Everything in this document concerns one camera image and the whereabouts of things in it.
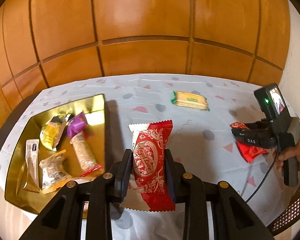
wooden wall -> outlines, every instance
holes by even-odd
[[[182,73],[279,82],[287,0],[6,0],[0,100],[99,76]]]

tablecloth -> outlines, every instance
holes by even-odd
[[[253,91],[259,86],[221,78],[180,74],[134,74],[76,81],[43,90],[17,121],[0,151],[0,187],[4,190],[12,153],[28,120],[43,111],[80,98],[103,93],[110,113],[111,154],[120,161],[132,147],[130,123],[172,119],[167,144],[175,161],[203,181],[225,180],[247,199],[263,179],[273,158],[260,155],[252,164],[238,152],[229,124],[255,122],[264,118]],[[173,105],[172,91],[201,94],[210,111]],[[291,116],[293,109],[287,103]],[[272,170],[249,206],[268,225],[287,206],[296,189],[283,184]],[[30,219],[36,215],[26,212]],[[210,239],[212,218],[208,205]],[[174,212],[141,212],[112,208],[113,239],[181,239],[184,206]],[[82,227],[84,239],[85,222]]]

camera screen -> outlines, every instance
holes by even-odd
[[[283,100],[279,94],[279,91],[277,88],[273,88],[270,90],[270,96],[272,98],[272,101],[274,103],[275,109],[277,110],[278,114],[281,114],[281,112],[284,110],[285,105],[283,103]]]

device handle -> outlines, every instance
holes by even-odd
[[[285,150],[290,146],[296,146],[300,138],[300,120],[293,117],[291,124],[286,133],[279,134],[280,151]],[[298,160],[296,157],[290,157],[283,161],[282,175],[283,182],[289,187],[296,187],[298,185]]]

gold tray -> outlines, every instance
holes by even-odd
[[[95,155],[97,162],[103,167],[102,169],[91,173],[89,176],[97,177],[105,172],[105,100],[104,95],[101,94],[55,107],[30,118],[13,151],[4,193],[6,201],[22,210],[39,214],[45,205],[54,197],[58,190],[48,194],[43,194],[41,190],[40,193],[23,190],[27,178],[27,166],[25,160],[26,141],[28,139],[39,139],[41,127],[43,127],[55,114],[72,113],[77,115],[82,111],[86,114],[89,124],[85,128],[85,132],[89,134],[87,143]],[[66,134],[62,136],[61,141],[57,146],[58,151],[63,149],[66,149],[66,160],[63,163],[65,170],[73,177],[79,177],[82,174],[82,170]],[[51,151],[40,143],[38,163],[50,155]],[[42,169],[38,167],[38,170],[41,188]]]

